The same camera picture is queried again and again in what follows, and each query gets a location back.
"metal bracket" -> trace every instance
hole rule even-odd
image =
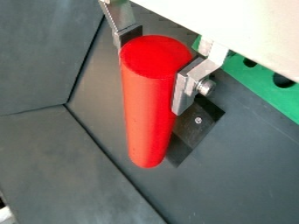
[[[113,43],[118,50],[126,41],[142,35],[142,26],[136,24],[128,0],[98,0],[98,5],[105,14]]]
[[[204,38],[198,51],[208,55],[206,59],[194,58],[177,72],[172,94],[172,112],[178,116],[192,105],[197,93],[206,96],[216,84],[208,79],[208,75],[222,65],[229,49]]]

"dark gray surface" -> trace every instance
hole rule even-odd
[[[0,192],[19,224],[164,223],[62,106],[0,117]]]
[[[136,9],[145,33],[190,45],[182,28]],[[216,73],[212,102],[225,111],[198,147],[174,169],[150,170],[126,156],[117,50],[104,24],[68,104],[172,224],[294,224],[299,221],[299,127],[229,76]]]
[[[68,100],[101,18],[97,0],[0,1],[0,115]]]

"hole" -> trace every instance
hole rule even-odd
[[[281,74],[274,73],[273,74],[273,83],[278,88],[289,88],[294,82],[292,80],[288,80]]]
[[[0,209],[5,207],[5,203],[2,201],[2,199],[0,198]]]
[[[253,67],[257,63],[250,59],[244,59],[242,63],[246,67]]]

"silver bracket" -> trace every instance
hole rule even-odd
[[[98,5],[105,14],[113,43],[118,50],[128,40],[142,35],[142,26],[136,24],[128,0],[98,0]]]
[[[208,79],[208,75],[222,65],[228,51],[226,47],[212,40],[201,39],[198,52],[208,58],[194,58],[176,74],[172,112],[177,116],[192,105],[197,93],[206,96],[212,92],[214,83]]]

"black metal plate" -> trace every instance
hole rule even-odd
[[[196,95],[193,104],[177,116],[172,129],[166,158],[174,166],[192,153],[222,115],[224,111],[204,96]]]

